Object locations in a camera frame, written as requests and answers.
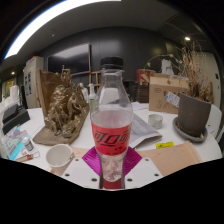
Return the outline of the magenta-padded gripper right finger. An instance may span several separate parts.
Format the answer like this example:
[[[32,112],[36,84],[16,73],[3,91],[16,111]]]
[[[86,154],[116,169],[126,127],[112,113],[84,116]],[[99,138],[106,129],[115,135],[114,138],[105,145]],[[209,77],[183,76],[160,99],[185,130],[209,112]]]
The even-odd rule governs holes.
[[[150,158],[140,156],[131,147],[124,157],[123,176],[126,189],[140,188],[163,177]]]

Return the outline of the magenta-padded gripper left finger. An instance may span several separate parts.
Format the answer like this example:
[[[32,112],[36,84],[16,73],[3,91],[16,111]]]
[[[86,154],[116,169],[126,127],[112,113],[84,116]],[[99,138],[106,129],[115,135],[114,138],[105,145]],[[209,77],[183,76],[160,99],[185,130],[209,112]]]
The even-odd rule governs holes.
[[[62,178],[84,188],[99,189],[101,164],[95,149],[91,148],[82,157],[75,157]]]

